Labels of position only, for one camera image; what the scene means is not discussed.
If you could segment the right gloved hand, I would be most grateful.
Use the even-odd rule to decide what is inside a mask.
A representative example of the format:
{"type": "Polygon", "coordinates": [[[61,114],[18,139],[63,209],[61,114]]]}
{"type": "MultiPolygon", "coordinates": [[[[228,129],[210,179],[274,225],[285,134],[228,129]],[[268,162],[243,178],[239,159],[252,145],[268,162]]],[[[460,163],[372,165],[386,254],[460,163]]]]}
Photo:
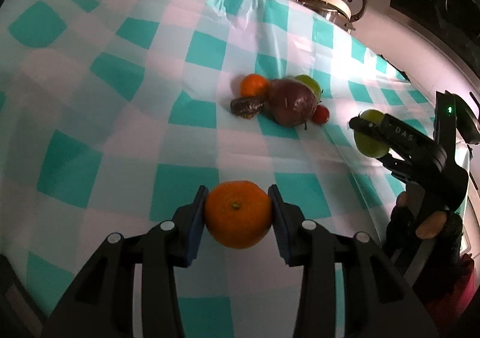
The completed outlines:
{"type": "Polygon", "coordinates": [[[400,192],[383,252],[410,286],[449,280],[460,264],[463,221],[447,208],[432,210],[422,188],[400,192]]]}

